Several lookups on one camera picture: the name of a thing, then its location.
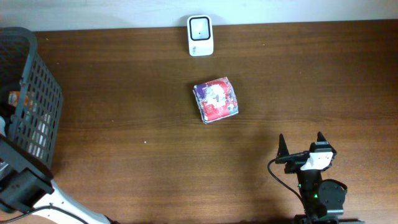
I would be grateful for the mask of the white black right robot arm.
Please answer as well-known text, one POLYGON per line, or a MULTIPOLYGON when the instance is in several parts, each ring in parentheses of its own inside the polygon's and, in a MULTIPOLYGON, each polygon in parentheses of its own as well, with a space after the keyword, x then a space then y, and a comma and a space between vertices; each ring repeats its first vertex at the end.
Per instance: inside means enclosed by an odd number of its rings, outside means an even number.
POLYGON ((336 150, 317 133, 317 140, 311 143, 309 150, 291 154, 284 136, 279 135, 279 147, 276 158, 267 165, 270 175, 280 184, 293 192, 303 205, 304 214, 294 216, 294 223, 362 223, 361 220, 341 220, 344 214, 343 204, 348 187, 335 179, 323 179, 322 172, 332 166, 337 155, 336 150), (272 171, 271 164, 285 165, 285 174, 295 174, 298 179, 298 191, 281 181, 272 171))

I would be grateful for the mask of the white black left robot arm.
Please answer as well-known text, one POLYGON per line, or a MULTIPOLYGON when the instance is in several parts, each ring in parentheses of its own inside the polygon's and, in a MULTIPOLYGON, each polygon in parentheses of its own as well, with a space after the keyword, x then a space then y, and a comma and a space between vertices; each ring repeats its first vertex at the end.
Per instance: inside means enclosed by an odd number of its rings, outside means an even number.
POLYGON ((19 211, 15 220, 37 215, 54 223, 114 223, 66 194, 39 160, 6 137, 1 119, 1 209, 19 211))

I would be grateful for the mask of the red purple tissue pack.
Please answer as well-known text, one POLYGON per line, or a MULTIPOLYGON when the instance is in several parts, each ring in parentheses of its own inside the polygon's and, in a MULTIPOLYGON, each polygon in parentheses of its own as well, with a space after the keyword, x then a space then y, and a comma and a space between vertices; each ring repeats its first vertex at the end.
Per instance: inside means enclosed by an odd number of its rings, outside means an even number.
POLYGON ((193 94, 205 124, 239 113, 236 94, 227 77, 195 85, 193 94))

